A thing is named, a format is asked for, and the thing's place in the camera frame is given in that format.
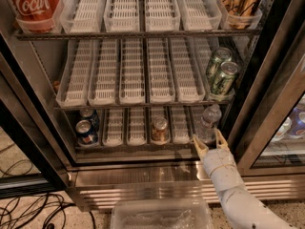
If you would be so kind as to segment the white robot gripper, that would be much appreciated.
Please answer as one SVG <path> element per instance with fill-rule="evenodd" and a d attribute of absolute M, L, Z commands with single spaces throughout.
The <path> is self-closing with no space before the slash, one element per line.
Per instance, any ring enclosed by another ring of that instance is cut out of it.
<path fill-rule="evenodd" d="M 218 129 L 214 129 L 216 148 L 209 151 L 197 135 L 193 135 L 193 144 L 208 177 L 217 193 L 235 187 L 244 187 L 244 181 L 237 171 L 234 157 L 229 150 L 227 140 Z"/>

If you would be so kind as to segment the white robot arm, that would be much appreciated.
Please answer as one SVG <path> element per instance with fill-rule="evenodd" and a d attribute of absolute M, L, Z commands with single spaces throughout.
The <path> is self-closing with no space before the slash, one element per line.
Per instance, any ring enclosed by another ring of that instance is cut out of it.
<path fill-rule="evenodd" d="M 193 144 L 233 229 L 297 229 L 247 190 L 226 139 L 217 128 L 213 131 L 215 149 L 197 135 L 193 135 Z"/>

